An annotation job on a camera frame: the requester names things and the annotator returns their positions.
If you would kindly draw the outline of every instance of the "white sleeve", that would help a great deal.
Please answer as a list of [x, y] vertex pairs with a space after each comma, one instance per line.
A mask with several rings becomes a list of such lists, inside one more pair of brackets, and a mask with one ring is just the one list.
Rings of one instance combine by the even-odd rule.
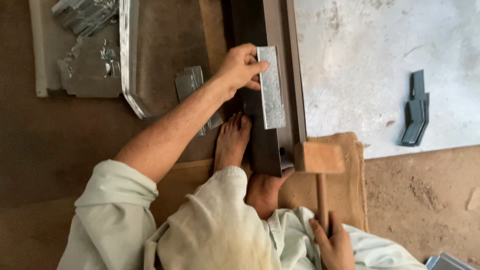
[[68, 244], [58, 269], [140, 269], [155, 232], [149, 210], [156, 184], [126, 164], [99, 163], [75, 202]]
[[361, 269], [426, 270], [426, 266], [415, 259], [401, 245], [355, 227], [343, 225], [350, 235], [355, 265]]

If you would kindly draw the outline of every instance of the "white kurta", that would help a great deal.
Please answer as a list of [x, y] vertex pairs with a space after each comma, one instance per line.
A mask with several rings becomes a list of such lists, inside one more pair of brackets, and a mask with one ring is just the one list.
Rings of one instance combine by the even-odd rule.
[[[99, 163], [75, 202], [58, 269], [320, 269], [307, 208], [278, 209], [267, 221], [243, 201], [245, 172], [216, 172], [158, 230], [149, 210], [156, 184], [113, 160]], [[344, 225], [357, 269], [426, 269], [402, 246]]]

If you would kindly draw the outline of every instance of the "bare foot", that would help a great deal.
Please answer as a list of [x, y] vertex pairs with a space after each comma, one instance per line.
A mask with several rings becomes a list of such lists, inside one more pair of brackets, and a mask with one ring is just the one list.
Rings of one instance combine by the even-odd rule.
[[214, 172], [228, 166], [240, 167], [243, 153], [250, 140], [252, 122], [239, 112], [222, 124], [216, 141]]
[[252, 176], [247, 194], [247, 204], [255, 208], [260, 219], [267, 220], [278, 209], [278, 191], [294, 171], [293, 168], [284, 170], [281, 178], [265, 174]]

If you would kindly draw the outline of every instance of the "dark metal bracket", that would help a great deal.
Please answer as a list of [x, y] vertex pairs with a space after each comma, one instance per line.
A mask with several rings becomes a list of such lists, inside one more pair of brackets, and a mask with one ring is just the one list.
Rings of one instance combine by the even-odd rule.
[[400, 145], [414, 147], [420, 145], [429, 122], [430, 94], [425, 93], [423, 70], [410, 76], [410, 97], [406, 106], [408, 126]]

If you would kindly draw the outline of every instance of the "right hand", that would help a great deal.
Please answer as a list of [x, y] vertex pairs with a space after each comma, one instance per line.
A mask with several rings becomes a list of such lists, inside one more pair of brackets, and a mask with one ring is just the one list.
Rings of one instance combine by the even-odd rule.
[[218, 72], [212, 77], [227, 89], [226, 99], [231, 99], [237, 89], [248, 87], [260, 90], [258, 74], [268, 69], [267, 61], [257, 62], [257, 47], [252, 43], [231, 48]]
[[352, 244], [348, 233], [333, 212], [329, 212], [332, 236], [327, 238], [317, 219], [310, 219], [310, 226], [320, 246], [322, 260], [328, 270], [355, 270]]

